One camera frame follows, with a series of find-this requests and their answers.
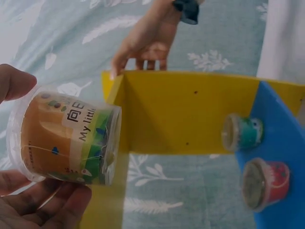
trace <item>plastic cup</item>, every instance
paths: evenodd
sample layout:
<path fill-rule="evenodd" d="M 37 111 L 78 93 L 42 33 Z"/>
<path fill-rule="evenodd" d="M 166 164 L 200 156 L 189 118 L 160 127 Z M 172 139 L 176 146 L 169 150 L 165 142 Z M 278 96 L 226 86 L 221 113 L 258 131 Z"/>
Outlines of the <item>plastic cup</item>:
<path fill-rule="evenodd" d="M 16 101 L 7 128 L 14 166 L 29 180 L 46 177 L 110 185 L 121 130 L 121 108 L 94 105 L 36 86 Z"/>
<path fill-rule="evenodd" d="M 242 195 L 247 207 L 260 212 L 265 207 L 284 199 L 289 190 L 290 171 L 279 161 L 255 158 L 243 172 Z"/>
<path fill-rule="evenodd" d="M 230 114 L 226 117 L 222 130 L 223 146 L 231 152 L 252 148 L 261 143 L 263 133 L 264 127 L 261 120 Z"/>

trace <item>blue board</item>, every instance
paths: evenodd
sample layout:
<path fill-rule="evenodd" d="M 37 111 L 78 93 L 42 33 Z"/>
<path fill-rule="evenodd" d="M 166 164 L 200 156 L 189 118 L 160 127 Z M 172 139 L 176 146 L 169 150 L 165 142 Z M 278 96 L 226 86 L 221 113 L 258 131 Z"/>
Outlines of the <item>blue board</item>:
<path fill-rule="evenodd" d="M 281 98 L 260 82 L 251 117 L 264 123 L 262 143 L 235 153 L 239 167 L 255 157 L 283 161 L 291 170 L 287 197 L 254 214 L 258 229 L 305 229 L 305 132 Z"/>

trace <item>black watch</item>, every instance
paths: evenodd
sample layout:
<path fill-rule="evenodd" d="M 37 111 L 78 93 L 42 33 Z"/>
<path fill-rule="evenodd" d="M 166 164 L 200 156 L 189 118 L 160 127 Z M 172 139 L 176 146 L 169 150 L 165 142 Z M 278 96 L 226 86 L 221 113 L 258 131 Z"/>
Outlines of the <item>black watch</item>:
<path fill-rule="evenodd" d="M 182 12 L 180 20 L 190 25 L 198 24 L 199 4 L 196 0 L 174 0 L 173 6 Z"/>

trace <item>yellow board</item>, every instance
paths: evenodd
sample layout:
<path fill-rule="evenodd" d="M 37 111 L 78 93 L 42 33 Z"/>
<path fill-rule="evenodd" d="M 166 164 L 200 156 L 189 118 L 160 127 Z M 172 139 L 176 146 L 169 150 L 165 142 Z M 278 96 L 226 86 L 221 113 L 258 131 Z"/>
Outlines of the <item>yellow board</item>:
<path fill-rule="evenodd" d="M 91 186 L 93 196 L 79 224 L 80 229 L 121 229 L 126 178 L 129 162 L 127 141 L 127 116 L 124 103 L 124 79 L 118 77 L 105 97 L 106 102 L 122 107 L 122 128 L 120 149 L 113 185 L 110 187 Z"/>
<path fill-rule="evenodd" d="M 92 187 L 81 229 L 122 227 L 128 153 L 204 155 L 226 152 L 221 129 L 229 113 L 250 114 L 260 79 L 196 72 L 127 71 L 110 81 L 104 97 L 122 107 L 120 150 L 114 184 Z M 296 116 L 305 86 L 268 81 Z"/>
<path fill-rule="evenodd" d="M 104 91 L 112 82 L 104 75 Z M 226 152 L 224 118 L 248 116 L 260 79 L 196 72 L 126 71 L 125 103 L 130 150 L 144 154 L 196 155 Z M 296 115 L 303 85 L 269 81 Z"/>

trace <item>hand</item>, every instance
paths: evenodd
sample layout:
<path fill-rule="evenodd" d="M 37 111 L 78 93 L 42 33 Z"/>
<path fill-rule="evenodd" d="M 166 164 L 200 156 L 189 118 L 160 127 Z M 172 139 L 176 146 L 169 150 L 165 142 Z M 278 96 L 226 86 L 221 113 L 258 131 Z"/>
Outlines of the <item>hand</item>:
<path fill-rule="evenodd" d="M 34 76 L 9 65 L 0 65 L 0 103 L 24 96 L 35 84 Z M 8 196 L 30 183 L 17 170 L 0 172 L 1 229 L 73 229 L 92 196 L 86 186 L 53 179 Z"/>
<path fill-rule="evenodd" d="M 167 70 L 167 57 L 174 41 L 181 13 L 172 0 L 155 0 L 147 14 L 133 27 L 123 40 L 112 60 L 113 79 L 125 69 L 130 58 L 136 59 L 136 69 L 154 70 L 159 61 L 160 70 Z"/>

